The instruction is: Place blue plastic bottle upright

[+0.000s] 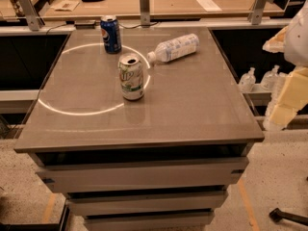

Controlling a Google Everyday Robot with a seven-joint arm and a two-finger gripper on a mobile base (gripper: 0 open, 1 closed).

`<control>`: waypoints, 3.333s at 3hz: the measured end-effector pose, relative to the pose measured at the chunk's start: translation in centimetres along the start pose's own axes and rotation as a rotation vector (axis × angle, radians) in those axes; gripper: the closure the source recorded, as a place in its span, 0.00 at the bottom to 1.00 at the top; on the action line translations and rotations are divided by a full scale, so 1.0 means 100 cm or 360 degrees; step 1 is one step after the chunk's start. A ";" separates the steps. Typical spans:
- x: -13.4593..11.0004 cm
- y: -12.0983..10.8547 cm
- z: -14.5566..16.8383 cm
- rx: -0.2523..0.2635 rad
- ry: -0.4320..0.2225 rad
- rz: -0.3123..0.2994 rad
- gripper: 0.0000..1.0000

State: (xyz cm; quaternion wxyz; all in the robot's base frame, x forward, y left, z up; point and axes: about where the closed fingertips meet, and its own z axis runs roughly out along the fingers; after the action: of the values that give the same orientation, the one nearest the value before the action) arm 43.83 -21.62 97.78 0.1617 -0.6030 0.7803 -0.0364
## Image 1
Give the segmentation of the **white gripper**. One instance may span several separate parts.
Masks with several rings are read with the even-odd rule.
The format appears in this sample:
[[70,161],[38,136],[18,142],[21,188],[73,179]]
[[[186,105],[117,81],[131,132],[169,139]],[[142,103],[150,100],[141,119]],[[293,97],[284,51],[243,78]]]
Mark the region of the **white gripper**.
[[284,52],[286,61],[300,65],[285,77],[269,115],[270,128],[285,128],[308,104],[308,8],[303,7],[289,26],[267,40],[262,49],[270,53]]

